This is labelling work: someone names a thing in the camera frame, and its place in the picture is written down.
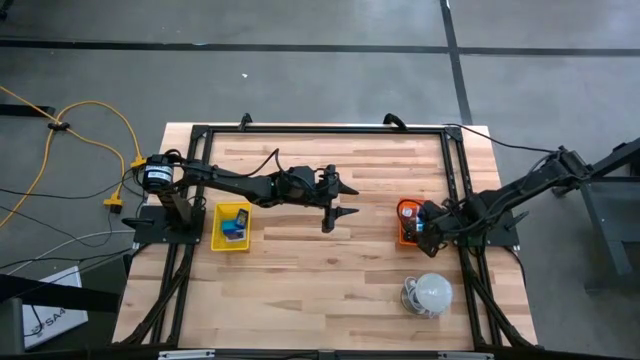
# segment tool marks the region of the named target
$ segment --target gray cable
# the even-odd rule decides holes
[[[135,232],[135,230],[114,230],[113,232],[111,232],[111,231],[102,231],[102,232],[99,232],[99,233],[93,233],[93,234],[83,235],[83,236],[77,237],[77,238],[75,238],[75,239],[71,239],[71,240],[68,240],[68,241],[66,241],[66,242],[63,242],[62,244],[60,244],[60,245],[58,245],[58,246],[54,247],[53,249],[48,250],[48,251],[46,251],[46,252],[44,252],[44,253],[42,253],[42,254],[40,254],[40,255],[36,256],[36,257],[34,258],[34,260],[36,260],[36,259],[40,259],[40,258],[42,258],[42,257],[45,257],[45,256],[47,256],[47,255],[51,254],[52,252],[54,252],[54,251],[56,251],[56,250],[58,250],[58,249],[61,249],[61,248],[65,247],[65,246],[67,246],[67,245],[69,245],[69,244],[71,244],[71,243],[74,243],[74,242],[78,241],[78,240],[89,239],[89,238],[96,237],[96,236],[100,236],[100,235],[107,235],[107,234],[109,234],[109,233],[112,233],[112,234],[132,234],[132,233],[134,233],[134,232]],[[24,268],[25,266],[27,266],[27,265],[29,265],[29,264],[31,264],[31,263],[33,263],[33,260],[32,260],[32,261],[28,261],[28,262],[26,262],[26,263],[24,263],[24,264],[22,264],[22,265],[18,266],[17,268],[15,268],[15,269],[11,270],[10,272],[8,272],[8,273],[7,273],[7,275],[13,275],[13,274],[14,274],[14,273],[16,273],[18,270],[20,270],[20,269]]]

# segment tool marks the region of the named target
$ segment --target white object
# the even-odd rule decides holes
[[[55,284],[82,287],[80,273],[78,272],[77,266],[60,271],[57,274],[47,276],[40,281],[51,282],[62,276],[73,273],[74,271],[76,273],[56,281]],[[26,349],[43,343],[64,333],[65,331],[89,321],[87,312],[84,310],[67,310],[50,306],[34,306],[34,308],[36,309],[36,313],[38,314],[40,321],[42,321],[43,328],[38,335],[26,336],[24,338],[24,347]],[[24,324],[25,335],[35,334],[38,332],[40,325],[38,324],[38,319],[36,319],[36,316],[33,313],[33,309],[31,309],[31,305],[22,305],[22,322]]]
[[[453,289],[442,275],[425,274],[420,279],[406,278],[402,295],[407,310],[433,318],[451,306]]]

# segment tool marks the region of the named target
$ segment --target white ball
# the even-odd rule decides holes
[[[416,284],[416,298],[428,312],[439,315],[451,305],[453,289],[442,275],[425,274]]]

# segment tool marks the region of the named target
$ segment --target orange container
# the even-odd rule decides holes
[[[399,206],[399,216],[403,216],[403,219],[408,219],[412,217],[418,216],[418,211],[420,210],[420,205],[416,204],[414,201],[419,202],[420,204],[424,203],[426,200],[424,199],[400,199],[398,202]],[[402,227],[402,220],[398,217],[398,244],[404,246],[418,246],[417,243],[412,241],[407,241],[404,239],[404,228]]]

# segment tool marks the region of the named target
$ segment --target white label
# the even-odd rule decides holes
[[[150,173],[147,173],[147,177],[148,178],[158,178],[158,179],[164,179],[167,181],[171,181],[171,175],[167,175],[165,173],[161,173],[158,171],[152,171]]]
[[[173,174],[173,169],[171,168],[171,166],[147,165],[144,168],[144,170],[145,171],[158,170],[158,171],[168,172],[169,174]]]
[[[56,279],[59,279],[55,282],[55,284],[58,285],[82,287],[77,266],[48,276],[40,281],[51,282]],[[33,313],[31,306],[22,305],[22,322],[24,324],[25,334],[37,334],[24,338],[24,346],[27,349],[58,336],[89,320],[87,312],[84,310],[67,310],[49,306],[34,306],[34,308],[40,318],[40,321],[42,321],[42,330],[40,330],[40,325],[38,324],[38,320]]]

